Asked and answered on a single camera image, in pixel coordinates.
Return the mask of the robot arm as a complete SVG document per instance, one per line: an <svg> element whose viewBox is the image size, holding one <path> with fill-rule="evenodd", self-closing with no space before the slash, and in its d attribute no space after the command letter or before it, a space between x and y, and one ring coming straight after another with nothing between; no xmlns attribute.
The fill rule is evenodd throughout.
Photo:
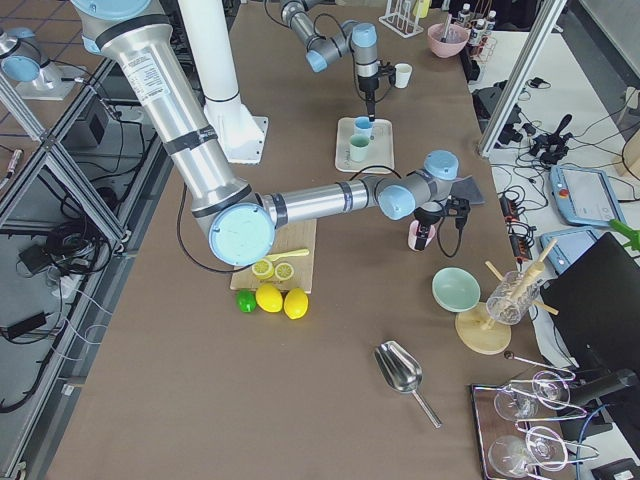
<svg viewBox="0 0 640 480"><path fill-rule="evenodd" d="M348 55L352 56L357 86L364 94L367 116L376 119L376 90L382 67L377 50L377 32L372 23L347 20L339 23L339 32L322 35L308 15L320 1L281 1L280 16L306 48L306 60L318 73Z"/></svg>
<svg viewBox="0 0 640 480"><path fill-rule="evenodd" d="M446 199L458 176L457 157L430 153L422 168L387 180L354 181L260 195L232 163L264 137L241 101L220 2L179 5L202 93L196 94L172 47L172 26L157 1L78 1L88 51L115 61L150 117L192 195L192 214L214 255L248 266L271 249L279 227L376 206L398 220Z"/></svg>

